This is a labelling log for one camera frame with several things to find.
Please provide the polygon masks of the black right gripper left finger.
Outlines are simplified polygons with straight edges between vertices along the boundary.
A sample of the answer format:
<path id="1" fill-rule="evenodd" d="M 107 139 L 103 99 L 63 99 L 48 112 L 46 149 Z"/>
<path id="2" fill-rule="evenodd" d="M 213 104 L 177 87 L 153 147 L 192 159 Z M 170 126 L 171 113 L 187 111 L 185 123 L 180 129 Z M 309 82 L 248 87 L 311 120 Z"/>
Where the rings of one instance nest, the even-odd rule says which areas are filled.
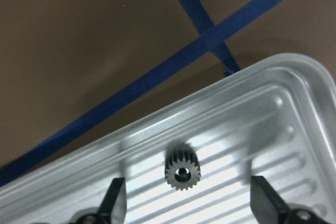
<path id="1" fill-rule="evenodd" d="M 127 213 L 125 178 L 114 178 L 97 211 L 99 223 L 124 223 Z"/>

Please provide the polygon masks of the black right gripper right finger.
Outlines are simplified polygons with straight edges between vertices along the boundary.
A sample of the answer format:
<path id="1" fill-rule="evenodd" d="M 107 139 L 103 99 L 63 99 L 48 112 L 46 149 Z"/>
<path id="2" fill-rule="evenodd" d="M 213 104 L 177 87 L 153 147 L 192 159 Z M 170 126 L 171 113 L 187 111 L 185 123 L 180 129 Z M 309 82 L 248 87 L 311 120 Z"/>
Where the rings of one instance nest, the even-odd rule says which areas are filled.
<path id="1" fill-rule="evenodd" d="M 285 223 L 289 206 L 264 176 L 250 177 L 250 208 L 258 223 Z"/>

